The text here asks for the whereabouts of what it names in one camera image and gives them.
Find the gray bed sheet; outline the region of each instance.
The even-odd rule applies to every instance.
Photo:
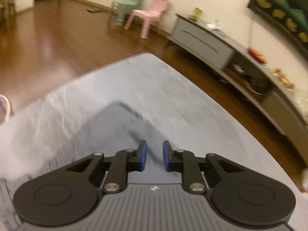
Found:
[[[128,182],[180,183],[179,173],[167,173],[164,169],[162,145],[166,137],[129,106],[121,102],[113,103],[88,121],[72,141],[47,160],[36,173],[13,181],[0,179],[0,218],[6,229],[14,230],[20,224],[12,199],[21,184],[94,152],[103,152],[108,157],[122,149],[136,149],[141,140],[146,140],[148,146],[145,170],[129,173]]]

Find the children's chair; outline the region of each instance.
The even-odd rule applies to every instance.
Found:
[[[151,22],[157,21],[158,29],[160,26],[161,14],[168,9],[169,4],[170,3],[168,0],[152,0],[150,11],[134,9],[129,16],[129,19],[125,25],[125,29],[128,29],[130,27],[134,16],[139,16],[143,18],[140,37],[146,39],[150,30]]]
[[[109,14],[109,20],[112,18],[112,11],[116,10],[118,13],[117,25],[123,25],[126,14],[130,14],[133,9],[139,9],[141,0],[123,0],[113,1]]]

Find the bed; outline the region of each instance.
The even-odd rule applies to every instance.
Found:
[[[79,77],[1,125],[0,178],[34,175],[114,102],[140,114],[177,148],[200,157],[216,153],[286,184],[297,201],[289,225],[308,230],[308,205],[275,159],[211,97],[149,53]]]

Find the green plastic chair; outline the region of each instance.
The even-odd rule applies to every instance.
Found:
[[[123,25],[126,14],[130,14],[133,9],[140,9],[141,0],[123,0],[113,1],[109,14],[109,20],[112,18],[112,12],[117,11],[117,25]]]

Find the logo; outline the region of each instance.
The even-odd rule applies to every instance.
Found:
[[[152,187],[150,187],[150,190],[157,191],[157,190],[159,190],[159,187],[158,186],[152,186]]]

